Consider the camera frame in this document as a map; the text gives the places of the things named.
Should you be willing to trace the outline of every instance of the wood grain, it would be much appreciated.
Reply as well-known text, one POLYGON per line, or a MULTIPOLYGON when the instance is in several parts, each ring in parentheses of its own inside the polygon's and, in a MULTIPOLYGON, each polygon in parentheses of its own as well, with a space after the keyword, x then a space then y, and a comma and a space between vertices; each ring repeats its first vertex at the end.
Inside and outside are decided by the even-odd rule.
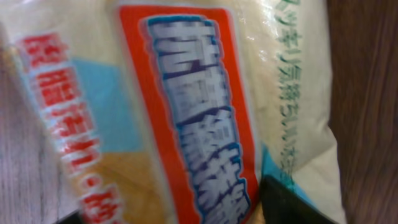
POLYGON ((0 223, 48 224, 77 208, 52 148, 0 72, 0 223))
POLYGON ((348 223, 398 223, 398 1, 329 1, 338 141, 348 223))

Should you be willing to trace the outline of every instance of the plastic wrapper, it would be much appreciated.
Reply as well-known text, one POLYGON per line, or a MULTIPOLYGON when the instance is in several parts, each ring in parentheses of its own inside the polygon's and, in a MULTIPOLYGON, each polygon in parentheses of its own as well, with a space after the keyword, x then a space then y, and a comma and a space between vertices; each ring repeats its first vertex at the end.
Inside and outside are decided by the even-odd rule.
POLYGON ((319 0, 0 0, 89 223, 248 223, 262 175, 344 223, 319 0))

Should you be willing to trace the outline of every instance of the dark object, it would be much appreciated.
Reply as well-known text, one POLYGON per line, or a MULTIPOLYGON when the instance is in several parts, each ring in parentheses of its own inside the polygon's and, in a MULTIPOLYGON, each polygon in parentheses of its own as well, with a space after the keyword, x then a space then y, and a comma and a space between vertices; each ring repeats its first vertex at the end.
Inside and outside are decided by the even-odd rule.
POLYGON ((267 224, 334 224, 271 176, 263 178, 260 198, 267 224))
POLYGON ((57 224, 85 224, 79 212, 74 212, 69 216, 58 221, 57 224))

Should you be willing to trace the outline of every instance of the wooden table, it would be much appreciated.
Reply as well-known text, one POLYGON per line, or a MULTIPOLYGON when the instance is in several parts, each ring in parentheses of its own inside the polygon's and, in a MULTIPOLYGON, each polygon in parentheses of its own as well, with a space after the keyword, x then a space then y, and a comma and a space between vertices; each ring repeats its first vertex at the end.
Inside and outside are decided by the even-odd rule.
MULTIPOLYGON (((348 222, 398 223, 398 1, 328 5, 330 125, 348 222)), ((1 223, 53 223, 77 208, 50 150, 15 86, 0 75, 1 223)))

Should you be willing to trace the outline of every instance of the plastic package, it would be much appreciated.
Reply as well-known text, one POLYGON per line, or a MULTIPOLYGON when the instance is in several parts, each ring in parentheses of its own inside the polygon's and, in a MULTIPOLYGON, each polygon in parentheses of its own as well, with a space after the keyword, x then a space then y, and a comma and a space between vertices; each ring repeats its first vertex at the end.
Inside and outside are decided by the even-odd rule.
POLYGON ((246 223, 266 174, 345 223, 324 1, 0 0, 0 21, 89 223, 246 223))

